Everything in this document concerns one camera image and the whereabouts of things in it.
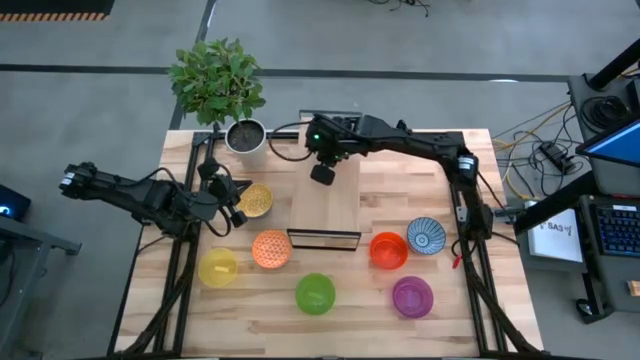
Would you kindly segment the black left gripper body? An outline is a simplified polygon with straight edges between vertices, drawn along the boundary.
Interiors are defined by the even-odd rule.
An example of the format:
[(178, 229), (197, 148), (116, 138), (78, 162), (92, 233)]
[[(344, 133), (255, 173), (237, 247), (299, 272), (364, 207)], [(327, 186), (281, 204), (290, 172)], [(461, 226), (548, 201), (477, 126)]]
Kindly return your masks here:
[(207, 190), (218, 200), (218, 210), (228, 225), (235, 228), (244, 225), (248, 221), (247, 216), (235, 208), (242, 193), (234, 186), (230, 170), (213, 157), (205, 159), (197, 170), (201, 179), (208, 182)]

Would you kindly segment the gold patterned bowl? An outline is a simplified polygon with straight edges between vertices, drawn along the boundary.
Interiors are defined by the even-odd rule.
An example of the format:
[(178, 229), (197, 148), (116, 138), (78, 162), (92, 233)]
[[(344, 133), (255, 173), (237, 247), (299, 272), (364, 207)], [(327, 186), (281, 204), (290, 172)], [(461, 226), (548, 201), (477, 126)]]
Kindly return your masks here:
[(241, 194), (240, 199), (245, 202), (242, 212), (248, 218), (259, 218), (270, 211), (274, 197), (268, 186), (254, 183)]

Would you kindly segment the orange patterned bowl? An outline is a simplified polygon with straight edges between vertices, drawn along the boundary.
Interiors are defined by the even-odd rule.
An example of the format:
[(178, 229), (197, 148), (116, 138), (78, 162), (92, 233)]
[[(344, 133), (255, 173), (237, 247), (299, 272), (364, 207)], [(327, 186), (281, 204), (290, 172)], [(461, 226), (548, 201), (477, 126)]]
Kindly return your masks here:
[(252, 244), (253, 260), (266, 269), (284, 266), (291, 258), (293, 247), (287, 235), (280, 230), (259, 233)]

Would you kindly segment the yellow plastic bowl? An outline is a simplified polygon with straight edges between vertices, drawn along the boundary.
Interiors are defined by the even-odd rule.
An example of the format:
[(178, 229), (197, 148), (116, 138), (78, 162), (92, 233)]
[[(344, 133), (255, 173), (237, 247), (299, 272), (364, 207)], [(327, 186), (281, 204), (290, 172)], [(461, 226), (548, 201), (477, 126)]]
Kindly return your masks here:
[(233, 251), (218, 247), (203, 255), (198, 265), (200, 281), (210, 288), (222, 288), (237, 276), (238, 261)]

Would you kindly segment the orange plastic bowl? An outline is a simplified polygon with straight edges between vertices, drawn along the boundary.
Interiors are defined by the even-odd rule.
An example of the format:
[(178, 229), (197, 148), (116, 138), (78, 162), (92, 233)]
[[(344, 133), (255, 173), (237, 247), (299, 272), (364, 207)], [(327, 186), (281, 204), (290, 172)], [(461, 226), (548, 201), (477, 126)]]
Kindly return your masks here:
[(402, 267), (409, 249), (402, 236), (394, 232), (381, 232), (373, 237), (369, 245), (371, 261), (378, 267), (394, 270)]

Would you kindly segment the blue white striped bowl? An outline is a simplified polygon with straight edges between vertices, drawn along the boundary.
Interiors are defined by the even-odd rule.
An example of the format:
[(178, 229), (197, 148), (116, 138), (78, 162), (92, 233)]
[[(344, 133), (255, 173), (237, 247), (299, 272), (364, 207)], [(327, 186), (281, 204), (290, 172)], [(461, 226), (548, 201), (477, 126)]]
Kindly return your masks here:
[(435, 219), (419, 217), (407, 227), (409, 247), (421, 255), (435, 255), (446, 245), (446, 231)]

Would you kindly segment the purple plastic bowl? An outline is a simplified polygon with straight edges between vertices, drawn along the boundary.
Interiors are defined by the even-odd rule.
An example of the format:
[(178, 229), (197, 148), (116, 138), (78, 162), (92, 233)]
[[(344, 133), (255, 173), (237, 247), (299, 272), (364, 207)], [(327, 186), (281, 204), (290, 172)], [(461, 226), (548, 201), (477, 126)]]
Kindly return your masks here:
[(394, 307), (407, 318), (422, 318), (433, 309), (434, 294), (430, 285), (420, 277), (399, 279), (392, 290)]

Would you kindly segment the white plant pot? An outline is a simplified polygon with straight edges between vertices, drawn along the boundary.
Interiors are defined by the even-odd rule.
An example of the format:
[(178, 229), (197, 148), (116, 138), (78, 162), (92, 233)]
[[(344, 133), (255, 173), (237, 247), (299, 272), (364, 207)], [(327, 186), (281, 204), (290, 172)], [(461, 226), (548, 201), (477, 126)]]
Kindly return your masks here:
[(257, 170), (267, 161), (266, 137), (267, 132), (259, 121), (245, 118), (227, 129), (225, 143), (245, 169)]

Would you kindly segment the green leafy plant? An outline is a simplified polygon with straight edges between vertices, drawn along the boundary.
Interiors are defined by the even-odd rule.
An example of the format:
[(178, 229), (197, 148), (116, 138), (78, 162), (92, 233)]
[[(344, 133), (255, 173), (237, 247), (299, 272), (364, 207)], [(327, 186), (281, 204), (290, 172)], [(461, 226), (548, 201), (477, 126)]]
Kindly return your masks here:
[(249, 118), (266, 104), (259, 70), (239, 39), (223, 38), (178, 49), (168, 76), (183, 113), (195, 114), (199, 124), (208, 126)]

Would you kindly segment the green plastic bowl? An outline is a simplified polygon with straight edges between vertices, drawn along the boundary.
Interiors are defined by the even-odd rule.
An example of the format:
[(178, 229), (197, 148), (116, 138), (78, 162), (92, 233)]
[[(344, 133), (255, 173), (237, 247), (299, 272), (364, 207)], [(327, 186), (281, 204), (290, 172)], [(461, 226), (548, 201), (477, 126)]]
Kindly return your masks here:
[(308, 315), (322, 315), (334, 305), (336, 289), (332, 280), (321, 273), (305, 275), (296, 286), (297, 307)]

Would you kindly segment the black device with blue light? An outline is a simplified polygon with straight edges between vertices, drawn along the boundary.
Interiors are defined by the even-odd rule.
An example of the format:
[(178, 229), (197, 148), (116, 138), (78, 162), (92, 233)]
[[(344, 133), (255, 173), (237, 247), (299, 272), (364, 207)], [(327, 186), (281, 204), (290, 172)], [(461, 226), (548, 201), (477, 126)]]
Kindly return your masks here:
[(13, 219), (15, 221), (23, 221), (26, 213), (31, 205), (31, 200), (0, 184), (0, 216)]

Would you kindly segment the black power strip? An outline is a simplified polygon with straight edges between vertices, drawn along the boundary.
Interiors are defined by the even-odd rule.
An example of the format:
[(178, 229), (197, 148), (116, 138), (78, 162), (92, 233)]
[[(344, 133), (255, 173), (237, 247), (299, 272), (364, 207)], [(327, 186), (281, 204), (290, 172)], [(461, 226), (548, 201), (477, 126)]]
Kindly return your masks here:
[(542, 142), (538, 150), (563, 175), (569, 174), (576, 167), (572, 158), (567, 154), (567, 151), (561, 149), (554, 142)]

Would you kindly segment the computer monitor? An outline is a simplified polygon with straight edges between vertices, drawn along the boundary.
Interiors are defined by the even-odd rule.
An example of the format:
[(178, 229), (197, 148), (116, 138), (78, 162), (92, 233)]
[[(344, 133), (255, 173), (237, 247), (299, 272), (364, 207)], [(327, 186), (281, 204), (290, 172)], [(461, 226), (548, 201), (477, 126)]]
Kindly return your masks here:
[(576, 153), (640, 168), (640, 118), (601, 132), (578, 146)]

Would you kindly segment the grey computer desk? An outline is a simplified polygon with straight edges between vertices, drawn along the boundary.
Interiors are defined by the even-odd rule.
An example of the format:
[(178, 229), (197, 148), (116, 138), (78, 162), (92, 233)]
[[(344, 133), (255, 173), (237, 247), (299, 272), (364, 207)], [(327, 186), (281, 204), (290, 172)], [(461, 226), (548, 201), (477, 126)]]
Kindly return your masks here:
[[(640, 118), (640, 77), (624, 73), (632, 65), (640, 68), (640, 38), (599, 72), (569, 78), (569, 96), (582, 143)], [(581, 320), (590, 324), (614, 312), (640, 313), (640, 258), (603, 254), (595, 218), (595, 210), (601, 206), (640, 209), (640, 168), (584, 157), (590, 170), (526, 209), (516, 220), (515, 231), (527, 231), (567, 209), (575, 211), (586, 266), (582, 275), (586, 296), (575, 304)]]

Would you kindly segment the wooden shelf with black frame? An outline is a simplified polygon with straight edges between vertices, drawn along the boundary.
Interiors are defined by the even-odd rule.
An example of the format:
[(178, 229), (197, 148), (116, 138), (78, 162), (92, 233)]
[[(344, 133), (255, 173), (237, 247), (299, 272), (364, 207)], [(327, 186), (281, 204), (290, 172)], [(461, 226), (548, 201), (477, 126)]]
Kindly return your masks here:
[(311, 154), (295, 164), (287, 235), (295, 248), (357, 250), (360, 230), (360, 158), (325, 167)]

